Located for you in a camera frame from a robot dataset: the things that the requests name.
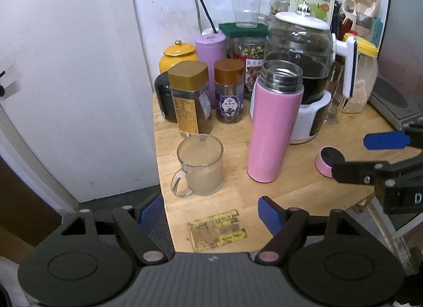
jar lid knob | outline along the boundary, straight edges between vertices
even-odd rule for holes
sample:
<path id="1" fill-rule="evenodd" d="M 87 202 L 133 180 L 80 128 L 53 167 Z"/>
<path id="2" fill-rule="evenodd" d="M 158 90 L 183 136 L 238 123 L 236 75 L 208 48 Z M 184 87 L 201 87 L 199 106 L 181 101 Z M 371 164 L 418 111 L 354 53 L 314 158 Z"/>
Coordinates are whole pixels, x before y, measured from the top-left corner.
<path id="1" fill-rule="evenodd" d="M 303 17 L 310 16 L 311 10 L 310 10 L 310 7 L 308 6 L 308 3 L 305 2 L 305 0 L 303 0 L 302 3 L 298 5 L 297 14 Z"/>

blue gripper pad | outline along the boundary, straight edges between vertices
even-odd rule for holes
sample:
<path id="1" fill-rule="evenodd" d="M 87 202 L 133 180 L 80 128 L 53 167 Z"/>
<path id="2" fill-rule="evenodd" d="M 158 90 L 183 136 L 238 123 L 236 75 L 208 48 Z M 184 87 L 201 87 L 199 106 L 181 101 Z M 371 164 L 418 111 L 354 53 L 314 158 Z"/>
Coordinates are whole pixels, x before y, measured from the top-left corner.
<path id="1" fill-rule="evenodd" d="M 380 132 L 367 134 L 363 139 L 363 145 L 368 150 L 377 149 L 403 149 L 411 144 L 411 139 L 403 132 Z"/>
<path id="2" fill-rule="evenodd" d="M 158 195 L 143 211 L 140 213 L 139 225 L 149 234 L 164 213 L 164 199 Z"/>
<path id="3" fill-rule="evenodd" d="M 259 198 L 257 203 L 259 218 L 264 223 L 269 232 L 275 236 L 283 227 L 283 221 L 279 212 L 273 209 L 263 197 Z"/>

wooden tabletop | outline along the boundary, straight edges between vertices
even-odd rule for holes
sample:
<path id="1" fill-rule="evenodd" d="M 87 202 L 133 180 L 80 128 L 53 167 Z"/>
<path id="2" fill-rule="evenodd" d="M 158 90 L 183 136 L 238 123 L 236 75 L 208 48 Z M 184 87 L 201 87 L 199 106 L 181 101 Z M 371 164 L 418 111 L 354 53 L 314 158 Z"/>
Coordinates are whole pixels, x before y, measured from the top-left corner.
<path id="1" fill-rule="evenodd" d="M 362 144 L 366 134 L 392 130 L 384 118 L 367 105 L 360 114 L 341 113 L 338 124 L 324 124 L 313 140 L 290 145 L 279 178 L 267 184 L 258 183 L 247 174 L 252 120 L 248 112 L 249 102 L 245 102 L 244 107 L 244 117 L 237 124 L 220 123 L 213 114 L 211 134 L 221 140 L 224 148 L 224 181 L 221 189 L 208 197 L 191 195 L 179 198 L 173 195 L 170 185 L 173 174 L 180 168 L 176 149 L 183 138 L 179 134 L 178 125 L 162 117 L 156 96 L 153 97 L 160 186 L 176 251 L 194 251 L 188 223 L 230 210 L 238 212 L 239 229 L 245 230 L 247 236 L 210 252 L 255 251 L 263 247 L 272 237 L 257 214 L 257 201 L 264 195 L 283 208 L 299 207 L 311 215 L 328 215 L 331 209 L 347 209 L 373 192 L 373 187 L 340 184 L 322 176 L 314 166 L 314 160 L 322 147 L 338 148 L 347 160 L 395 162 L 419 153 L 419 150 L 413 148 L 366 150 Z"/>

pink thermos bottle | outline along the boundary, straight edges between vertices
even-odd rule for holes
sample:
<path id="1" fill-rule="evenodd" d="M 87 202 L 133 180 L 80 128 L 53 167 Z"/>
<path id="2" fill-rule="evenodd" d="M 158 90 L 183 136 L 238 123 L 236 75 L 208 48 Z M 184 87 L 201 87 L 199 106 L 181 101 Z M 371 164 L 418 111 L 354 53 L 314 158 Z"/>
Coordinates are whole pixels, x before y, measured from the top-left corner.
<path id="1" fill-rule="evenodd" d="M 283 60 L 263 64 L 255 83 L 247 165 L 247 172 L 254 180 L 273 182 L 281 173 L 303 92 L 299 66 Z"/>
<path id="2" fill-rule="evenodd" d="M 216 106 L 214 94 L 214 63 L 226 58 L 226 37 L 223 33 L 209 33 L 195 37 L 198 61 L 207 63 L 209 67 L 210 102 Z"/>

yellow sticker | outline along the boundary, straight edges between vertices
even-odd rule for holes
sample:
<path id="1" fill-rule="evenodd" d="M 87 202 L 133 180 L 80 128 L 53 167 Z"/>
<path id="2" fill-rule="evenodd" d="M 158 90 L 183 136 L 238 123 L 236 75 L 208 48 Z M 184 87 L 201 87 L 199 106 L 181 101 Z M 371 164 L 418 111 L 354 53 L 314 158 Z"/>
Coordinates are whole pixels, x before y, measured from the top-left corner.
<path id="1" fill-rule="evenodd" d="M 240 227 L 238 211 L 231 210 L 188 222 L 194 251 L 202 252 L 245 239 L 247 232 Z"/>
<path id="2" fill-rule="evenodd" d="M 188 134 L 198 134 L 197 114 L 195 113 L 195 101 L 190 99 L 173 97 L 176 119 L 179 129 Z"/>

